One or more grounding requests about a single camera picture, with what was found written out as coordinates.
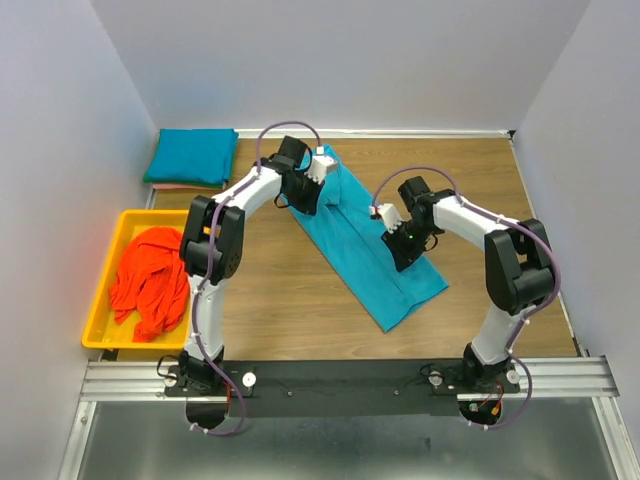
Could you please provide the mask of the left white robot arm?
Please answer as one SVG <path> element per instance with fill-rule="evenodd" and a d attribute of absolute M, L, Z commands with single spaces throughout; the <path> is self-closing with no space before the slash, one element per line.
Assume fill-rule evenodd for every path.
<path fill-rule="evenodd" d="M 201 395 L 226 380 L 222 371 L 222 320 L 227 284 L 243 256 L 247 220 L 264 204 L 285 197 L 314 215 L 335 161 L 324 145 L 314 149 L 286 136 L 276 153 L 259 158 L 236 184 L 213 197 L 192 201 L 179 250 L 190 288 L 189 333 L 178 357 L 180 375 Z"/>

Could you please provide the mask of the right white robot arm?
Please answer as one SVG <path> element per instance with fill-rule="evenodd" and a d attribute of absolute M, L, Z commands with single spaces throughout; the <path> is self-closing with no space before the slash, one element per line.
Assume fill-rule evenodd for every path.
<path fill-rule="evenodd" d="M 456 186 L 432 190 L 415 176 L 398 193 L 409 214 L 403 219 L 395 205 L 372 200 L 369 214 L 384 225 L 381 240 L 397 271 L 412 266 L 426 252 L 430 238 L 452 232 L 484 254 L 488 313 L 475 338 L 465 347 L 457 379 L 480 392 L 505 374 L 513 346 L 530 317 L 559 293 L 561 274 L 544 225 L 516 221 L 481 208 Z"/>

